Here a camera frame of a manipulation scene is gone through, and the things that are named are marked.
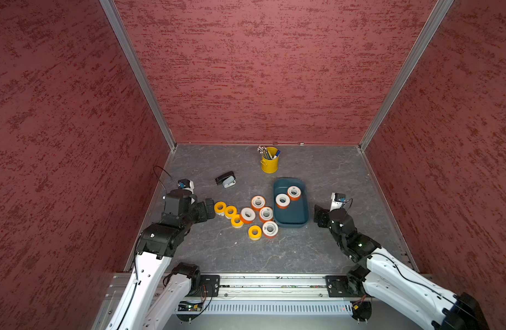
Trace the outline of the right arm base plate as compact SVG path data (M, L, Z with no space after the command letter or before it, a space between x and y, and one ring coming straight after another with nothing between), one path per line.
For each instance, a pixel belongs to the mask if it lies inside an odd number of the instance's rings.
M357 286L346 275L331 275L324 277L329 298L357 298L361 297Z

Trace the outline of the orange tape roll top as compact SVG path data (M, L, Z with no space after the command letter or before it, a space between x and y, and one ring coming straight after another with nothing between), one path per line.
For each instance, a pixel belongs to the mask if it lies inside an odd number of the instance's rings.
M291 201L298 201L302 197L302 191L298 186L290 186L287 195Z

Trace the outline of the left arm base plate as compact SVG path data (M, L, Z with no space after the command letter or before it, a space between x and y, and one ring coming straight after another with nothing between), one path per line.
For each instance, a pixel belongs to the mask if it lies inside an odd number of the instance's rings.
M195 281L194 296L198 298L211 298L218 296L221 277L215 274L202 274Z

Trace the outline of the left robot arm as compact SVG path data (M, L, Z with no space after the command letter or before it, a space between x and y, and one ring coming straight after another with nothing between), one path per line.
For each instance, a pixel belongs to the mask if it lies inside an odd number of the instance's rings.
M138 239L132 274L106 329L163 329L185 297L206 293L199 266L179 263L169 274L166 269L192 226L215 218L214 205L188 189L166 195L160 221Z

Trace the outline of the teal storage box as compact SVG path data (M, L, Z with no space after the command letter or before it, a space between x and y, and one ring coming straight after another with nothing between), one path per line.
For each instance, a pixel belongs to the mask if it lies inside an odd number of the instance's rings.
M297 200L291 200L288 189L296 186L300 189L301 195ZM289 202L287 208L280 208L277 205L277 196L286 194L285 199ZM274 221L281 228L302 228L309 221L309 205L307 201L306 185L296 178L283 177L273 183L273 213Z

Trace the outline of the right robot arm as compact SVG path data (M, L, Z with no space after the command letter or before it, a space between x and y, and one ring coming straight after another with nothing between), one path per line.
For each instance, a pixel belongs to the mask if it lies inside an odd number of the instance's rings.
M474 297L440 287L400 262L359 232L345 208L315 206L313 220L329 230L343 254L355 263L346 275L350 293L377 298L422 329L488 329Z

